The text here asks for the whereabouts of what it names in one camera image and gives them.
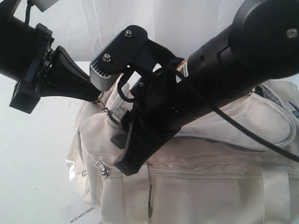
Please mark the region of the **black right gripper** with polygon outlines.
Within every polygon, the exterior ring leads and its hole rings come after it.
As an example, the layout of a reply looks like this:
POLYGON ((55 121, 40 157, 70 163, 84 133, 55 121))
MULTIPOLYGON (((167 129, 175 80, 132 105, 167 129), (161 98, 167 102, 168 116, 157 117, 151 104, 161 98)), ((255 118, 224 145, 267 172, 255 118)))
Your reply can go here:
POLYGON ((144 86, 133 88, 133 113, 125 112, 110 139, 123 150, 114 166, 126 176, 138 173, 182 126, 210 112, 222 115, 220 107, 252 87, 252 74, 238 63, 169 63, 137 72, 144 86))

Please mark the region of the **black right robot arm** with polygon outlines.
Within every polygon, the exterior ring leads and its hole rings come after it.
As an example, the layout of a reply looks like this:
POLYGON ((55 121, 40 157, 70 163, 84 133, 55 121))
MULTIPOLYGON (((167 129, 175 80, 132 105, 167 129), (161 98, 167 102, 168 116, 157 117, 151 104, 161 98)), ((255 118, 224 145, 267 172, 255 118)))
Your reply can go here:
POLYGON ((296 0, 247 0, 231 25, 187 60, 167 56, 156 71, 141 72, 133 88, 133 107, 111 141, 123 149, 114 161, 123 174, 141 166, 182 126, 215 112, 251 139, 298 161, 232 119, 220 108, 269 80, 299 71, 299 3, 296 0))

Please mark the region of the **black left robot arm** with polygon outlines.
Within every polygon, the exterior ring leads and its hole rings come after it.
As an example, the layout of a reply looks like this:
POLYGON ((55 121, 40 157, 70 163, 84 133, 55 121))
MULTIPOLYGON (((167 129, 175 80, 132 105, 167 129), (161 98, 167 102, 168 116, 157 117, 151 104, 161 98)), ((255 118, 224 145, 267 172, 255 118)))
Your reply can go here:
POLYGON ((0 73, 16 85, 10 107, 30 114, 42 97, 69 97, 94 102, 101 92, 66 50, 52 49, 52 31, 10 16, 0 20, 0 73))

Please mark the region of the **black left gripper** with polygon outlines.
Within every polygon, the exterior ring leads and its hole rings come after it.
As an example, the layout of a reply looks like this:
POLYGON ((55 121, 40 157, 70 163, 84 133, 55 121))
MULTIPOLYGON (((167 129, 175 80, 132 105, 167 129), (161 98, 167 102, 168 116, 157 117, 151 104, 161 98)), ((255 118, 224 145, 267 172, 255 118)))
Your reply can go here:
POLYGON ((89 76, 72 60, 67 51, 58 46, 51 55, 54 41, 52 31, 39 23, 35 34, 37 40, 33 41, 33 57, 16 82, 9 106, 31 114, 41 97, 59 96, 96 101, 101 91, 91 83, 89 76))

